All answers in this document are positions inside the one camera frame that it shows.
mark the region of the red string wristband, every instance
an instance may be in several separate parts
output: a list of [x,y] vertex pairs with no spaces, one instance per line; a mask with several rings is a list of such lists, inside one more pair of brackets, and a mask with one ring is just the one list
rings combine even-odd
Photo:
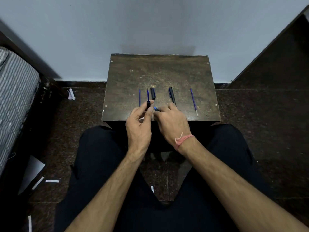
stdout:
[[192,134],[189,134],[189,135],[182,137],[182,134],[183,133],[181,133],[180,138],[175,138],[175,143],[176,143],[175,150],[176,151],[178,151],[179,146],[183,143],[184,140],[186,140],[187,138],[190,138],[190,137],[194,137],[194,135],[192,135]]

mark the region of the thigh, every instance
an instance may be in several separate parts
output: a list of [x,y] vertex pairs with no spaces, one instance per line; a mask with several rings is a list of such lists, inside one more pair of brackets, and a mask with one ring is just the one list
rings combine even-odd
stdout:
[[[272,198],[269,186],[256,169],[256,162],[241,132],[232,125],[216,125],[199,141],[222,162],[258,190]],[[171,221],[180,230],[196,225],[194,231],[238,231],[226,210],[199,173],[192,168],[170,208]]]
[[[92,200],[126,154],[126,143],[112,129],[87,129],[79,140],[65,198],[56,206],[55,231],[64,231]],[[118,221],[127,221],[132,205],[155,208],[159,201],[138,170],[129,188]]]

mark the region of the forearm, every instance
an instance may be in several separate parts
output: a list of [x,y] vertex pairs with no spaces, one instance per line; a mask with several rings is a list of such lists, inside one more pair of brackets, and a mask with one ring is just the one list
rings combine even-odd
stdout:
[[74,219],[66,232],[113,231],[142,156],[129,150],[115,172]]
[[191,137],[180,146],[241,232],[308,231],[295,217],[249,184]]

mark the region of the person's right hand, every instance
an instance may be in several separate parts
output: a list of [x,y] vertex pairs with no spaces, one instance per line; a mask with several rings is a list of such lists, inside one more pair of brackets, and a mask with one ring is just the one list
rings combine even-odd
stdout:
[[175,138],[180,138],[181,133],[182,136],[191,134],[186,116],[174,103],[170,103],[168,107],[159,107],[158,110],[154,112],[154,117],[165,140],[173,147],[176,145]]

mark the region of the person's left arm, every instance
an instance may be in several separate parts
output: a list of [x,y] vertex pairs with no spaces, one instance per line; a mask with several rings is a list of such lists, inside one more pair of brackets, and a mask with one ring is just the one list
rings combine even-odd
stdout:
[[127,119],[128,152],[115,172],[88,205],[65,230],[113,231],[123,201],[134,175],[144,158],[151,140],[151,117],[153,107],[147,109],[146,102],[134,108]]

